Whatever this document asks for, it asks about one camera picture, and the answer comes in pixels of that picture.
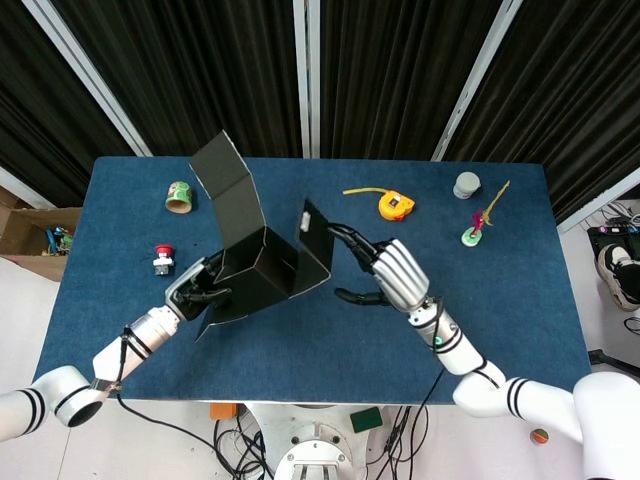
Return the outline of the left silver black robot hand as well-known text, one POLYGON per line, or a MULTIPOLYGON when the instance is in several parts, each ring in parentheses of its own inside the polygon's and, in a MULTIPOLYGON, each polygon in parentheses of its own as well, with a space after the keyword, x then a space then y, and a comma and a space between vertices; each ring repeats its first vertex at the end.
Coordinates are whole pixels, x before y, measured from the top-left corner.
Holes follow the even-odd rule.
POLYGON ((223 267, 223 257, 222 251, 202 257, 165 290, 165 305, 181 321, 193 321, 209 305, 218 304, 231 295, 229 287, 215 283, 223 267))

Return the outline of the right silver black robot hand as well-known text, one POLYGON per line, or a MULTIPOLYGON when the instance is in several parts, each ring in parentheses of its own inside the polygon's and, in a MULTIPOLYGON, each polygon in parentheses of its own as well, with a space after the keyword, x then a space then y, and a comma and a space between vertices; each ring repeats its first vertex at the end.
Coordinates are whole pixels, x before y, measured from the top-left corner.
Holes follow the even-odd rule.
POLYGON ((354 228, 338 223, 330 223, 327 230, 348 247, 394 308, 408 313, 424 303, 429 279, 400 240, 371 243, 354 228))

